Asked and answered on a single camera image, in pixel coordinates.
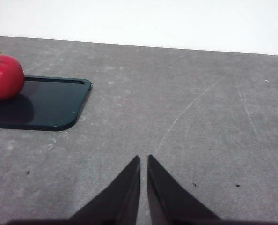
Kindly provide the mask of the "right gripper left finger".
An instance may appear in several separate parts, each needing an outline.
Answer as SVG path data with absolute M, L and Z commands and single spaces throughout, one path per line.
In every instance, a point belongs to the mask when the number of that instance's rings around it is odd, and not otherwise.
M 140 158 L 135 156 L 100 194 L 69 221 L 78 225 L 134 225 L 140 197 Z

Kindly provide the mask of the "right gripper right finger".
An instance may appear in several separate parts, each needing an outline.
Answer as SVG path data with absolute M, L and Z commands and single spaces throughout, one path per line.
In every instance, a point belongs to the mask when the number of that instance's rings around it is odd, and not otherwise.
M 215 213 L 187 192 L 153 156 L 148 156 L 147 193 L 153 225 L 218 225 Z

